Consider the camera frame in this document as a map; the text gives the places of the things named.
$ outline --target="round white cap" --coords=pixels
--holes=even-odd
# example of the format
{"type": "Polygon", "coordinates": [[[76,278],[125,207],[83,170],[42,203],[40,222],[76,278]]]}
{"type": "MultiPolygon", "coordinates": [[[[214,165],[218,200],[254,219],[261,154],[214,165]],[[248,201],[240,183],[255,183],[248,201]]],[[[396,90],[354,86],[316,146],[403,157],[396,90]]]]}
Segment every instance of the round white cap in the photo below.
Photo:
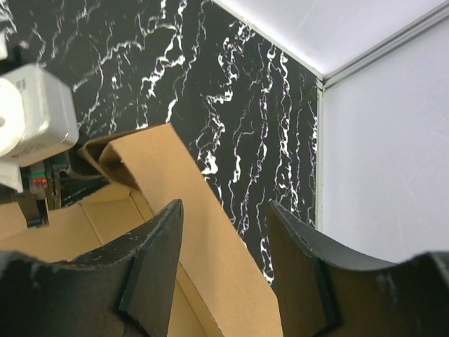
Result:
{"type": "Polygon", "coordinates": [[[0,157],[20,142],[25,132],[25,112],[19,90],[0,78],[0,157]]]}

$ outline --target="brown cardboard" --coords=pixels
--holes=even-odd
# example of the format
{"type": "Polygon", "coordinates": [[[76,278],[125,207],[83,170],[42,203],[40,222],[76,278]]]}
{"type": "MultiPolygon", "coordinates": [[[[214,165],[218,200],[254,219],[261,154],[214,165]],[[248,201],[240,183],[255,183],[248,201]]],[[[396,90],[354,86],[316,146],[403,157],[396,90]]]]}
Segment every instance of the brown cardboard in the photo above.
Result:
{"type": "Polygon", "coordinates": [[[282,336],[276,296],[173,128],[158,126],[90,144],[95,153],[81,153],[93,153],[90,163],[122,186],[110,185],[51,212],[51,225],[35,230],[26,229],[17,205],[0,207],[0,220],[7,223],[0,249],[69,260],[182,199],[185,221],[168,335],[282,336]]]}

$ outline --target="marble table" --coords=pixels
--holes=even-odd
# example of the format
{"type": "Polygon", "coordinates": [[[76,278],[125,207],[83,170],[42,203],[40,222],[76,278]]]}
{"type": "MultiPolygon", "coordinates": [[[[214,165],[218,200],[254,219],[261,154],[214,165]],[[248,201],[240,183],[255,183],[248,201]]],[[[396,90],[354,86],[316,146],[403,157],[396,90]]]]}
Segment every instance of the marble table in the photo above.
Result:
{"type": "Polygon", "coordinates": [[[0,0],[0,29],[72,87],[81,140],[172,123],[273,281],[267,202],[314,225],[312,73],[211,1],[0,0]]]}

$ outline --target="white wall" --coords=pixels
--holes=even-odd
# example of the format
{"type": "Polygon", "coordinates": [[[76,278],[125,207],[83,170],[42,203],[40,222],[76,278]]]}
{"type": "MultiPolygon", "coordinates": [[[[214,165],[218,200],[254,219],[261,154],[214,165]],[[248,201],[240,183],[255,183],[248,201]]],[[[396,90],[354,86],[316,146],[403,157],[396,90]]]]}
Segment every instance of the white wall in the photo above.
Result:
{"type": "Polygon", "coordinates": [[[327,75],[444,0],[216,0],[327,75]]]}
{"type": "Polygon", "coordinates": [[[446,20],[324,94],[322,229],[353,249],[449,250],[448,37],[446,20]]]}

